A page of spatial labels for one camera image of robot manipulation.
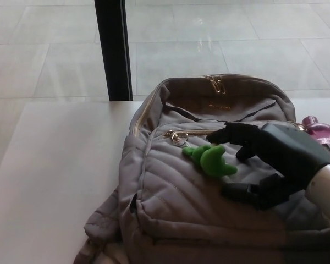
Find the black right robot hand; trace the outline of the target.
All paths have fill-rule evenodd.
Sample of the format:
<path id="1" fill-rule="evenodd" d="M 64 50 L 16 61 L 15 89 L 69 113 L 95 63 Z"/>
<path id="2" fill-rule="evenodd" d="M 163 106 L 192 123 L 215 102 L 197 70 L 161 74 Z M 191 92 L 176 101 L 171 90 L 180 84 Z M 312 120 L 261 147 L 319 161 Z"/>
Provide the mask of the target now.
<path id="1" fill-rule="evenodd" d="M 224 197 L 261 210 L 287 202 L 290 195 L 305 190 L 317 172 L 330 165 L 330 152 L 308 133 L 291 126 L 268 122 L 258 127 L 230 122 L 208 135 L 207 140 L 239 145 L 239 161 L 257 156 L 276 171 L 258 184 L 222 186 Z"/>

